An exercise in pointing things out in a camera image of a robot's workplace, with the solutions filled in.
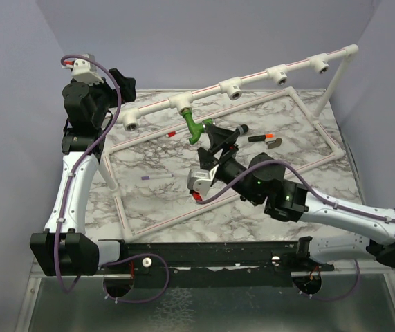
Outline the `white PVC pipe rack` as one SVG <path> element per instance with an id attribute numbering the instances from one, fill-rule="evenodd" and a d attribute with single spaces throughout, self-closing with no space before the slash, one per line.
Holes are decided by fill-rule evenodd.
<path id="1" fill-rule="evenodd" d="M 205 87 L 196 91 L 184 91 L 182 93 L 173 95 L 165 100 L 152 102 L 151 104 L 146 104 L 140 107 L 130 107 L 123 110 L 119 116 L 115 116 L 115 119 L 117 120 L 118 124 L 122 124 L 124 126 L 125 130 L 135 131 L 138 128 L 138 120 L 141 119 L 143 116 L 168 109 L 176 109 L 179 114 L 182 114 L 182 112 L 190 111 L 192 109 L 192 103 L 194 101 L 201 100 L 203 98 L 207 98 L 217 94 L 226 94 L 232 101 L 238 100 L 243 93 L 241 88 L 245 85 L 259 82 L 262 80 L 272 80 L 279 87 L 276 92 L 269 93 L 268 95 L 256 98 L 249 102 L 244 102 L 233 107 L 228 107 L 227 109 L 215 111 L 206 116 L 201 116 L 200 118 L 197 118 L 195 122 L 200 123 L 209 118 L 218 118 L 240 111 L 247 107 L 253 107 L 271 101 L 276 98 L 289 96 L 301 109 L 302 113 L 305 115 L 310 125 L 312 125 L 312 127 L 322 136 L 325 143 L 331 148 L 331 153 L 328 156 L 313 161 L 312 163 L 305 164 L 298 169 L 299 172 L 307 172 L 321 165 L 325 165 L 331 161 L 338 160 L 345 155 L 345 151 L 339 146 L 339 144 L 334 141 L 334 139 L 327 133 L 326 129 L 322 126 L 319 121 L 319 117 L 321 112 L 324 110 L 325 105 L 329 101 L 332 93 L 335 91 L 340 78 L 346 71 L 350 61 L 353 59 L 354 55 L 357 54 L 357 52 L 358 46 L 352 44 L 330 53 L 321 53 L 298 62 L 293 62 L 291 64 L 280 64 L 247 76 L 232 77 L 230 79 L 221 81 L 215 85 Z M 323 74 L 329 69 L 328 62 L 335 59 L 341 59 L 342 61 L 330 84 L 328 85 L 327 90 L 320 98 L 319 105 L 315 108 L 314 111 L 310 111 L 308 109 L 305 103 L 303 103 L 303 101 L 300 99 L 297 91 L 292 86 L 284 86 L 287 82 L 288 74 L 290 72 L 303 68 L 313 68 L 316 73 Z M 122 224 L 123 239 L 127 241 L 138 239 L 143 235 L 148 235 L 164 228 L 172 227 L 177 223 L 186 221 L 188 219 L 191 219 L 192 217 L 198 216 L 207 211 L 211 211 L 215 208 L 219 208 L 237 199 L 237 196 L 235 196 L 235 194 L 231 194 L 230 196 L 225 196 L 222 199 L 217 199 L 216 201 L 208 205 L 192 210 L 191 212 L 188 212 L 182 216 L 177 216 L 173 219 L 161 221 L 153 225 L 152 227 L 145 228 L 144 230 L 141 230 L 139 232 L 131 229 L 130 223 L 125 214 L 124 201 L 122 199 L 122 190 L 117 188 L 118 183 L 115 178 L 113 168 L 111 166 L 110 155 L 123 149 L 130 148 L 139 143 L 147 142 L 155 138 L 160 138 L 169 132 L 185 129 L 189 123 L 190 121 L 188 120 L 182 124 L 177 124 L 170 128 L 164 128 L 153 133 L 149 133 L 145 136 L 139 136 L 132 140 L 118 143 L 105 149 L 103 165 L 100 169 L 108 171 L 109 175 L 111 176 L 111 183 L 109 184 L 109 188 L 115 195 L 115 204 L 118 212 L 118 218 L 120 219 L 120 222 Z"/>

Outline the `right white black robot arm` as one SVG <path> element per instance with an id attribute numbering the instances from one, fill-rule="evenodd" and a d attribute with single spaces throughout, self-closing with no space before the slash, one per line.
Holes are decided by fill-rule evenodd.
<path id="1" fill-rule="evenodd" d="M 264 214 L 282 222 L 318 223 L 346 230 L 348 236 L 300 239 L 293 254 L 300 270 L 339 259 L 372 257 L 395 268 L 395 208 L 370 207 L 334 198 L 313 189 L 287 162 L 266 153 L 256 155 L 248 167 L 235 159 L 237 139 L 248 128 L 203 127 L 210 146 L 198 149 L 200 170 L 190 174 L 187 186 L 198 204 L 208 204 L 228 190 L 242 201 L 262 205 Z"/>

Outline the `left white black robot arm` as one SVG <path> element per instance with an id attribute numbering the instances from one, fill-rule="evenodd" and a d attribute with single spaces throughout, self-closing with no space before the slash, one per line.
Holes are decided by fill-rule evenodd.
<path id="1" fill-rule="evenodd" d="M 116 89 L 106 80 L 87 84 L 74 78 L 62 91 L 68 116 L 62 138 L 62 179 L 43 232 L 30 238 L 35 259 L 50 277 L 94 275 L 103 265 L 121 273 L 129 263 L 118 240 L 94 242 L 85 235 L 86 206 L 95 173 L 102 172 L 106 181 L 112 182 L 100 164 L 104 143 L 96 142 L 105 130 L 102 123 L 119 100 L 136 99 L 135 79 L 123 76 L 116 68 L 109 72 L 118 84 Z"/>

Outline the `green plastic water faucet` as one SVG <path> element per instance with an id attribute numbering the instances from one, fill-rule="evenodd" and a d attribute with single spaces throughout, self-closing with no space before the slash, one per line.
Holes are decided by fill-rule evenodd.
<path id="1" fill-rule="evenodd" d="M 195 122 L 192 116 L 192 110 L 189 107 L 184 108 L 179 113 L 185 120 L 187 129 L 191 135 L 191 137 L 188 139 L 191 145 L 194 145 L 200 140 L 201 135 L 205 132 L 205 128 L 208 125 L 215 125 L 215 121 L 212 118 L 203 120 L 200 123 Z"/>

